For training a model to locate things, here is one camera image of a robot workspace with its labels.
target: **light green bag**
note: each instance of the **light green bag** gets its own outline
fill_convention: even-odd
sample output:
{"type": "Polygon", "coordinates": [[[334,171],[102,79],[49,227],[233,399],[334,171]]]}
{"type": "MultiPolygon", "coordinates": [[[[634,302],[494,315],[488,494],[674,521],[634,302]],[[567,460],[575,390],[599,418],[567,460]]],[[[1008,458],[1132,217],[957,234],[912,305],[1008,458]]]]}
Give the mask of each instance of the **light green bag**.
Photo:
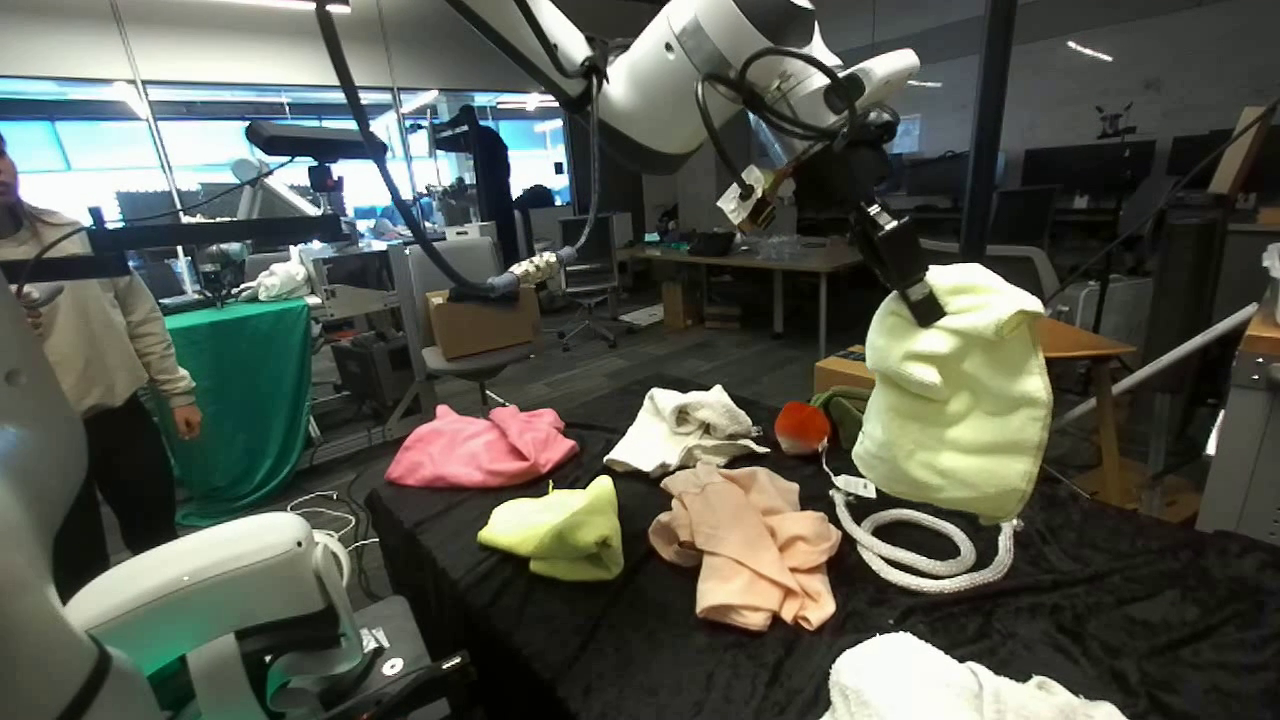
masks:
{"type": "Polygon", "coordinates": [[[938,265],[946,319],[890,295],[870,327],[877,390],[852,465],[898,500],[1012,521],[1040,477],[1054,390],[1043,305],[980,265],[938,265]]]}

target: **white cloth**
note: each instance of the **white cloth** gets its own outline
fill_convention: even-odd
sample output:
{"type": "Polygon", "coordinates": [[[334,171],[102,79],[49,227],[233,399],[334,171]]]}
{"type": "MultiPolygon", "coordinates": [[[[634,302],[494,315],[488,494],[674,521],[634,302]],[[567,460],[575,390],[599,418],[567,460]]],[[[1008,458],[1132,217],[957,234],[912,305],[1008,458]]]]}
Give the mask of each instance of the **white cloth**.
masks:
{"type": "Polygon", "coordinates": [[[722,384],[703,393],[653,390],[606,465],[650,477],[669,477],[691,465],[722,470],[731,458],[768,453],[754,435],[754,418],[735,410],[722,384]]]}
{"type": "Polygon", "coordinates": [[[1032,319],[1043,305],[980,265],[938,265],[933,327],[890,295],[870,327],[877,390],[857,470],[890,496],[1012,521],[1036,490],[1054,390],[1032,319]]]}
{"type": "Polygon", "coordinates": [[[1023,683],[962,663],[912,631],[873,638],[831,663],[823,720],[1126,720],[1115,706],[1085,701],[1049,678],[1023,683]]]}
{"type": "MultiPolygon", "coordinates": [[[[49,258],[88,252],[68,217],[27,214],[27,225],[0,239],[0,262],[34,262],[49,245],[56,245],[49,258]]],[[[27,292],[45,302],[38,334],[75,413],[120,410],[144,384],[157,384],[167,404],[192,399],[197,384],[175,363],[157,295],[135,277],[27,283],[27,292]]]]}

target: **beige cloth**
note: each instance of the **beige cloth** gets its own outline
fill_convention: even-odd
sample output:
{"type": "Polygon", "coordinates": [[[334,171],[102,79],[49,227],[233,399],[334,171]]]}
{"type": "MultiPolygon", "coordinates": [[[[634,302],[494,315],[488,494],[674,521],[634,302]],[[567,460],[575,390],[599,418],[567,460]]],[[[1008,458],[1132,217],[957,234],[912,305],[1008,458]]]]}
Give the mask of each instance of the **beige cloth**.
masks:
{"type": "Polygon", "coordinates": [[[696,616],[765,631],[773,616],[804,631],[838,616],[830,559],[841,534],[802,507],[802,490],[768,470],[688,470],[664,479],[674,507],[650,524],[650,543],[696,570],[696,616]]]}
{"type": "Polygon", "coordinates": [[[703,393],[653,390],[606,465],[616,474],[669,477],[691,465],[722,470],[747,453],[765,458],[768,450],[756,446],[754,418],[735,410],[722,384],[703,393]]]}

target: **crumpled fabric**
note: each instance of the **crumpled fabric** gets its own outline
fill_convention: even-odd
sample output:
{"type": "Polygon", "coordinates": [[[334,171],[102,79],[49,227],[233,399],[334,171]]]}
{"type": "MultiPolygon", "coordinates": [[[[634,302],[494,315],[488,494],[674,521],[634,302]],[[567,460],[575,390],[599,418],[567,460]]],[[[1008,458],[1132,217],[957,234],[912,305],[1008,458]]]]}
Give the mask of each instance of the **crumpled fabric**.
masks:
{"type": "Polygon", "coordinates": [[[691,465],[722,470],[747,453],[768,450],[756,446],[754,418],[735,410],[722,384],[703,393],[653,390],[606,465],[616,474],[669,477],[691,465]]]}
{"type": "Polygon", "coordinates": [[[768,470],[684,470],[664,479],[674,507],[650,543],[696,575],[696,616],[743,631],[773,619],[818,631],[838,616],[830,559],[841,527],[802,507],[802,490],[768,470]]]}
{"type": "Polygon", "coordinates": [[[404,490],[513,490],[550,477],[581,446],[565,435],[553,410],[494,410],[462,418],[435,404],[435,419],[404,435],[390,465],[390,485],[404,490]]]}
{"type": "Polygon", "coordinates": [[[830,689],[823,720],[1126,720],[1115,706],[1073,697],[1049,678],[1015,683],[912,631],[884,631],[841,653],[830,689]]]}
{"type": "Polygon", "coordinates": [[[1043,305],[980,265],[933,265],[930,327],[890,295],[870,327],[877,390],[852,465],[884,496],[1012,521],[1040,477],[1054,384],[1032,334],[1043,305]]]}
{"type": "Polygon", "coordinates": [[[513,496],[488,511],[475,539],[526,558],[534,575],[565,584],[606,584],[623,574],[613,477],[595,477],[587,490],[513,496]]]}

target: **white towel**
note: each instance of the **white towel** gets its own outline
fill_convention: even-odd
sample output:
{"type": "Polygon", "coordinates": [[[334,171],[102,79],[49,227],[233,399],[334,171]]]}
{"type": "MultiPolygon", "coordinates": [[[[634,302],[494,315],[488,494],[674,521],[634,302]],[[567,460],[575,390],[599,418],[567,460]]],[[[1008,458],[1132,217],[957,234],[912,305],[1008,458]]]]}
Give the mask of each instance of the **white towel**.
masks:
{"type": "Polygon", "coordinates": [[[735,410],[722,384],[703,393],[653,390],[606,465],[650,477],[669,477],[691,465],[722,470],[731,458],[768,453],[754,435],[754,418],[735,410]]]}
{"type": "Polygon", "coordinates": [[[1085,701],[1049,678],[1023,683],[962,663],[912,631],[873,638],[831,663],[823,720],[1126,720],[1115,706],[1085,701]]]}

